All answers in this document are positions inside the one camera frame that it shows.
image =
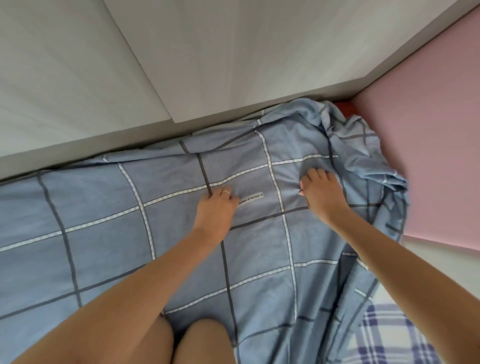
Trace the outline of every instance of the white cabinet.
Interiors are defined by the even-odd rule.
[[[167,119],[102,0],[0,2],[0,156]]]
[[[175,122],[365,76],[455,0],[105,0]]]

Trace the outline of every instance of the pink wall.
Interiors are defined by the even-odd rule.
[[[480,250],[480,7],[353,102],[410,182],[405,234]]]

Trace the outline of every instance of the blue plaid bed sheet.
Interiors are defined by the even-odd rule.
[[[439,364],[435,348],[394,303],[372,304],[342,364]]]

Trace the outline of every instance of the thigh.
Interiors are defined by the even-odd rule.
[[[173,364],[235,364],[227,330],[215,320],[195,322],[180,341]]]
[[[168,321],[159,317],[133,352],[128,364],[170,364],[173,331]]]

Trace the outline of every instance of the label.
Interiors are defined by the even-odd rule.
[[[263,197],[264,197],[263,192],[257,192],[255,194],[252,194],[248,197],[245,197],[245,198],[241,199],[240,202],[239,202],[239,206],[243,205],[243,204],[247,204],[249,202],[253,202],[255,200],[260,200]]]

